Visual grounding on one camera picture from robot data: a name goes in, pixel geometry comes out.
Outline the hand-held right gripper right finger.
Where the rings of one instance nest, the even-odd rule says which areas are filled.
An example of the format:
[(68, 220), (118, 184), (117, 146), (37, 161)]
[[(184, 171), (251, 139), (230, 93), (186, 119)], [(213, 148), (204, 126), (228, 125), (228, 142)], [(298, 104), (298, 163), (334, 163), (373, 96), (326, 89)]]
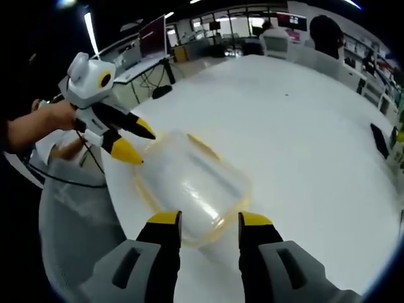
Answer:
[(283, 240), (270, 219), (243, 211), (238, 223), (246, 302), (361, 302), (358, 293), (331, 283), (316, 258)]

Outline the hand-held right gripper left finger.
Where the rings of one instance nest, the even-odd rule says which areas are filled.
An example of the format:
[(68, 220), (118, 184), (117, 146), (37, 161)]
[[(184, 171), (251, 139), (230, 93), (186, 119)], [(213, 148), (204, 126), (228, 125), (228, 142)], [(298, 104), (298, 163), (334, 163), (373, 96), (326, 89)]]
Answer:
[(182, 212), (156, 213), (135, 240), (95, 263), (81, 291), (89, 302), (173, 302), (181, 238)]

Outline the person's left hand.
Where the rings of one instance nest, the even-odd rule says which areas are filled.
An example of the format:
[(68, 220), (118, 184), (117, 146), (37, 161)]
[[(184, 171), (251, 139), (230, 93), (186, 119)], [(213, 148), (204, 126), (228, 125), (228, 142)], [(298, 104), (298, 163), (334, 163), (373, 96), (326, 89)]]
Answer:
[(47, 104), (37, 109), (41, 135), (45, 136), (58, 129), (69, 131), (74, 129), (76, 110), (67, 100), (55, 104)]

